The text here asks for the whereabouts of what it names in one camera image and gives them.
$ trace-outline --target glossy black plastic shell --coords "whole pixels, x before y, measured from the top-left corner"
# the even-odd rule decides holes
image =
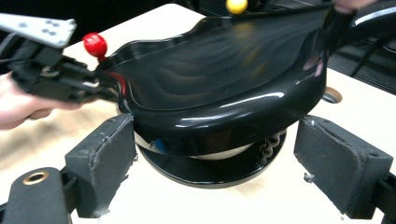
[[[258,142],[266,136],[285,130],[318,103],[326,86],[326,35],[318,29],[324,12],[324,8],[315,8],[288,13],[205,18],[183,35],[159,41],[128,43],[97,69],[125,78],[128,87],[127,93],[120,99],[120,110],[123,113],[134,114],[134,129],[153,146],[149,150],[174,156],[222,152]],[[156,78],[155,76],[160,76],[161,73],[153,74],[156,64],[152,63],[152,59],[161,63],[166,61],[166,56],[169,55],[175,58],[172,58],[172,63],[168,65],[177,70],[177,59],[186,58],[186,55],[180,52],[193,46],[196,51],[191,57],[201,57],[202,60],[192,61],[191,70],[184,71],[185,74],[180,76],[197,70],[202,78],[216,82],[215,85],[219,88],[224,87],[222,83],[226,80],[222,76],[213,78],[210,77],[213,76],[211,70],[203,70],[205,62],[216,60],[216,57],[210,57],[211,52],[243,47],[240,45],[241,39],[234,42],[235,45],[222,47],[216,36],[224,34],[235,39],[242,36],[241,38],[246,39],[244,41],[254,42],[254,48],[250,48],[252,51],[234,55],[237,60],[252,57],[256,62],[259,58],[262,60],[261,64],[268,61],[276,66],[263,69],[260,76],[264,78],[257,79],[260,82],[256,83],[253,80],[249,82],[250,85],[241,88],[232,83],[223,89],[227,94],[204,95],[192,100],[193,104],[181,101],[174,104],[169,99],[163,99],[163,92],[158,91],[161,88],[158,88],[155,82],[136,84],[136,69],[144,73],[148,79]],[[196,41],[202,39],[209,42],[210,48],[206,48],[205,45],[200,48],[194,46]],[[274,46],[277,40],[281,44]],[[268,54],[265,48],[272,48],[271,53]],[[283,55],[285,58],[271,60],[276,55]],[[215,65],[221,68],[232,62],[222,58],[217,60]],[[238,66],[249,69],[242,63],[238,63],[236,68]],[[243,74],[235,83],[243,83],[248,75]],[[172,82],[166,79],[162,81],[172,85],[177,83],[178,79],[175,78]],[[193,91],[205,91],[205,85],[200,87],[192,83],[189,88]],[[141,90],[152,94],[151,98],[142,100],[147,96],[139,93]],[[155,101],[156,97],[162,100],[158,104],[151,104],[150,100]]]

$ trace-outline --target metal screw hole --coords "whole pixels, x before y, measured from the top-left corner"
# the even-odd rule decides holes
[[[326,87],[326,90],[323,93],[322,100],[331,103],[338,104],[343,100],[343,96],[341,93],[331,87]]]
[[[23,184],[24,185],[34,185],[34,184],[38,184],[41,181],[47,179],[47,177],[49,177],[49,173],[44,171],[44,172],[37,172],[34,174],[31,174],[29,176],[27,176],[26,178],[23,179]]]

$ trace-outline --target clamp jaw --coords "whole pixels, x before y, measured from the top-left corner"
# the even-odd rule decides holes
[[[0,29],[11,34],[0,45],[0,63],[12,70],[19,86],[34,95],[86,102],[101,98],[117,102],[117,81],[85,63],[63,56],[76,29],[74,20],[59,21],[0,13]]]

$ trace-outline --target round black base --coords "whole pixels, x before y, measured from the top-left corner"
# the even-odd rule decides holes
[[[286,134],[279,136],[270,157],[262,158],[262,146],[267,140],[253,144],[231,158],[217,161],[175,157],[159,154],[139,146],[142,155],[161,174],[191,187],[202,189],[228,188],[244,183],[259,175],[283,146]]]

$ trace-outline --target finger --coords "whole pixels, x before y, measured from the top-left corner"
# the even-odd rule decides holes
[[[43,119],[45,117],[48,117],[50,115],[50,112],[52,112],[52,109],[41,109],[33,112],[28,118],[29,119]]]
[[[376,1],[377,0],[335,0],[334,3],[337,9],[350,11],[367,7]]]
[[[75,110],[80,109],[82,104],[78,103],[69,103],[69,102],[62,102],[58,100],[51,100],[42,97],[35,97],[32,104],[35,106],[35,110],[41,110],[44,108],[54,109],[64,109],[64,110]]]
[[[25,119],[19,119],[16,121],[12,121],[10,123],[0,124],[0,130],[11,130],[14,129],[25,122]]]

